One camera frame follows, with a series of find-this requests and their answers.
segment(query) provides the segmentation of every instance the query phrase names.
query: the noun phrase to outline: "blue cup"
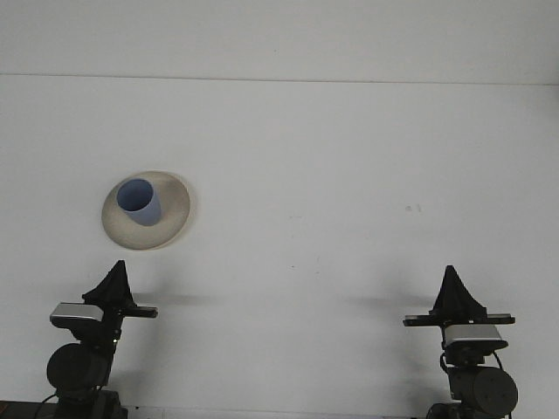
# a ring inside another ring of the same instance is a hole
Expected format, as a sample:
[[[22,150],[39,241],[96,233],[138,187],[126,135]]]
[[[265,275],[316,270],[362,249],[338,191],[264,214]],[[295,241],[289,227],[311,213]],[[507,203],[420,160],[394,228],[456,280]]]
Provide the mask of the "blue cup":
[[[161,204],[151,183],[144,179],[124,182],[116,193],[116,202],[138,224],[149,226],[161,220]]]

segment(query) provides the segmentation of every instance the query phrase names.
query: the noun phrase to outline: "cup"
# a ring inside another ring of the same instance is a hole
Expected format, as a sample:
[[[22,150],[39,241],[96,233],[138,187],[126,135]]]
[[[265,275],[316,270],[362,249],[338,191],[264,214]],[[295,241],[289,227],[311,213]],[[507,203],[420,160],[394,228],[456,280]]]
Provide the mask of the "cup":
[[[161,204],[153,185],[145,179],[124,182],[116,193],[116,202],[138,224],[150,226],[161,220]]]

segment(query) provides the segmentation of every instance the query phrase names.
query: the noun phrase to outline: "horizontal line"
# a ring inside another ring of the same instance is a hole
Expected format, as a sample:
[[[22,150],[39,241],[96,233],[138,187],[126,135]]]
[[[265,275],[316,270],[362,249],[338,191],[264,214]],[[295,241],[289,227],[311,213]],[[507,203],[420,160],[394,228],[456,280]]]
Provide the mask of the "horizontal line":
[[[274,83],[350,83],[350,84],[405,84],[405,85],[458,85],[458,86],[559,86],[555,83],[495,83],[459,81],[409,81],[409,80],[348,80],[348,79],[243,79],[227,77],[186,77],[186,76],[135,76],[112,74],[66,74],[55,72],[0,72],[0,76],[32,77],[72,77],[89,79],[155,79],[155,80],[200,80],[200,81],[254,81]]]

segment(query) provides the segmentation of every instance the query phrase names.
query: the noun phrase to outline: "black base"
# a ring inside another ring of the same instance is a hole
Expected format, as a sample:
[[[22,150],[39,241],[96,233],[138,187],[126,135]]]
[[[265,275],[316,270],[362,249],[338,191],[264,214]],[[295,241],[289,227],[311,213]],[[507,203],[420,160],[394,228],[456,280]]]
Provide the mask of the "black base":
[[[59,400],[53,419],[128,419],[116,391],[101,390],[89,404]]]
[[[433,404],[425,419],[502,419],[505,416],[490,416],[459,403]]]

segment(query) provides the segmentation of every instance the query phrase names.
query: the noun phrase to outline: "black mount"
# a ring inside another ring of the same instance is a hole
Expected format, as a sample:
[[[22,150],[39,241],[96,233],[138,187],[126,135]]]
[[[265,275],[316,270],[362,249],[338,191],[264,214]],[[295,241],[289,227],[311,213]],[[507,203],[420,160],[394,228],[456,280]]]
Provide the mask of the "black mount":
[[[83,305],[63,303],[71,310],[51,316],[54,326],[69,329],[79,340],[59,348],[47,366],[47,378],[59,398],[54,419],[126,419],[128,411],[118,393],[101,388],[108,383],[124,318],[154,318],[157,309],[134,302],[123,260],[82,298]],[[102,313],[102,318],[78,314],[84,307]]]
[[[435,305],[427,315],[405,316],[405,326],[439,326],[443,334],[440,364],[448,374],[452,399],[437,403],[427,419],[501,419],[518,401],[513,379],[494,367],[479,367],[485,357],[508,346],[495,326],[513,324],[510,314],[487,314],[460,280],[453,266],[445,269]]]

